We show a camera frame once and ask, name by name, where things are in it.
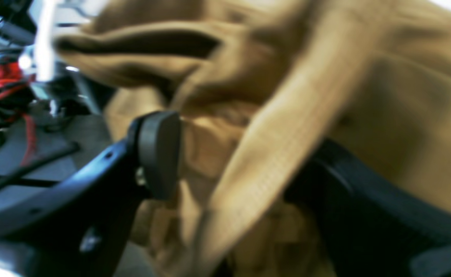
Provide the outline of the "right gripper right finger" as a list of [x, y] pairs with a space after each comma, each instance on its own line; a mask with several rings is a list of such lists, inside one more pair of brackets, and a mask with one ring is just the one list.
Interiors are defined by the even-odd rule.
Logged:
[[326, 140], [285, 199], [313, 212], [339, 277], [451, 277], [451, 214]]

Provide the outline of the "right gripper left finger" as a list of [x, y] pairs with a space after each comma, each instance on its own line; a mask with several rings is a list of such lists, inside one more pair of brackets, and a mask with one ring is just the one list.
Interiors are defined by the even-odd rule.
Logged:
[[178, 113], [150, 113], [71, 177], [0, 211], [0, 277], [111, 277], [141, 202], [173, 196], [180, 147]]

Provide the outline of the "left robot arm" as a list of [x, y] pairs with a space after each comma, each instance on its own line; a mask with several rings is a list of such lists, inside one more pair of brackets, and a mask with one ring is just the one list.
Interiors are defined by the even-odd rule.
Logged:
[[104, 0], [0, 0], [0, 196], [25, 199], [110, 144], [102, 108], [113, 90], [62, 61], [54, 38]]

